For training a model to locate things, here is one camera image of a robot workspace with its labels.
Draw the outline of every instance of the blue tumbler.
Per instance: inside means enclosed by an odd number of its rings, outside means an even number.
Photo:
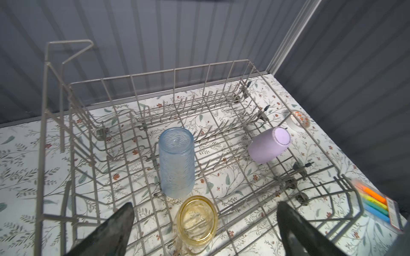
[[[161,189],[168,197],[182,198],[195,184],[194,136],[183,127],[166,129],[159,136]]]

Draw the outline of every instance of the metal wire rack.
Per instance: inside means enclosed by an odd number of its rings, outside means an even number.
[[[61,65],[59,72],[49,62],[49,47],[55,44],[89,43]],[[204,255],[215,255],[228,249],[230,254],[238,255],[250,247],[254,247],[266,234],[277,236],[280,240],[276,222],[277,202],[287,201],[296,210],[328,198],[327,218],[308,220],[317,229],[325,225],[330,231],[326,237],[336,242],[361,216],[363,207],[360,202],[352,202],[357,194],[349,179],[340,174],[339,168],[327,157],[320,163],[305,167],[291,147],[276,160],[265,165],[252,162],[247,145],[250,140],[266,128],[286,126],[284,123],[293,113],[282,98],[275,92],[269,82],[261,75],[249,60],[237,60],[212,63],[186,68],[175,68],[143,74],[126,75],[81,81],[86,84],[100,82],[112,104],[112,115],[99,119],[94,118],[77,97],[72,86],[66,84],[62,77],[64,66],[72,59],[93,46],[90,40],[73,40],[50,42],[46,47],[44,63],[43,103],[41,119],[41,137],[38,168],[38,193],[36,205],[36,230],[34,238],[35,255],[42,253],[43,224],[46,221],[60,222],[60,254],[63,255],[72,245],[78,243],[96,226],[104,222],[116,209],[126,202],[132,202],[135,210],[133,231],[130,236],[128,250],[132,255],[165,255],[173,251],[174,237],[171,232],[173,216],[178,210],[177,200],[166,198],[160,189],[158,162],[158,136],[166,127],[184,126],[200,115],[209,122],[200,130],[191,130],[195,139],[196,185],[194,190],[206,191],[205,195],[215,204],[220,227],[214,238],[211,249],[203,251]],[[230,71],[224,83],[209,90],[207,86],[210,68],[214,65],[228,64]],[[245,71],[236,81],[230,81],[234,65],[242,64]],[[191,99],[179,99],[175,92],[175,77],[180,70],[204,67],[207,70],[202,88],[197,89]],[[168,104],[163,102],[158,107],[142,104],[137,95],[134,78],[150,74],[173,73],[174,87]],[[48,110],[48,77],[52,75],[58,80],[60,89],[60,115]],[[278,100],[286,106],[289,114],[280,122],[273,122],[267,116],[269,106],[250,93],[250,78],[266,83]],[[107,88],[107,81],[128,79],[135,93],[137,109],[121,109],[114,101]],[[63,117],[63,97],[69,102],[68,121]],[[224,119],[217,117],[218,111],[225,113]],[[67,181],[60,213],[44,212],[46,136],[48,118],[60,127],[61,151],[68,150],[70,155],[70,180]],[[68,134],[66,145],[64,134]],[[317,143],[308,129],[307,136],[326,156],[326,152]],[[82,165],[75,163],[80,159]],[[253,179],[249,176],[249,166],[263,174],[264,179]],[[218,194],[213,189],[212,179],[224,174],[227,169],[237,171],[235,180],[228,180],[229,191]],[[320,182],[321,174],[332,173],[332,180]],[[80,177],[90,180],[82,184]],[[333,196],[346,197],[347,214],[336,214]],[[93,207],[95,214],[84,215],[81,208]],[[242,236],[252,233],[252,241],[240,242]]]

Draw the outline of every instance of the barcode label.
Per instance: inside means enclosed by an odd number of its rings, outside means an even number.
[[[400,230],[399,217],[397,216],[396,205],[394,201],[386,197],[387,207],[389,209],[390,224],[396,229]]]

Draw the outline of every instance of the lavender tumbler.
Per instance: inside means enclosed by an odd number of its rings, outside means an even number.
[[[290,144],[290,135],[282,127],[270,128],[255,138],[248,146],[248,153],[258,164],[264,164],[282,154]]]

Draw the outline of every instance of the corrugated wall panel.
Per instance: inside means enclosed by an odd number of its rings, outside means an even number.
[[[40,114],[44,47],[48,41],[91,39],[92,50],[66,66],[75,82],[227,60],[253,61],[265,70],[305,0],[7,0],[0,3],[0,79],[7,89],[1,122]],[[82,45],[53,46],[58,63]],[[242,66],[236,66],[238,75]],[[211,70],[225,77],[230,64]],[[204,81],[205,68],[180,71],[178,86]],[[139,94],[172,88],[173,75],[135,79]],[[114,99],[133,95],[129,80],[107,83]],[[75,86],[89,105],[108,100],[99,83]],[[49,107],[57,111],[58,89]]]
[[[382,191],[410,212],[410,1],[324,1],[275,74]]]

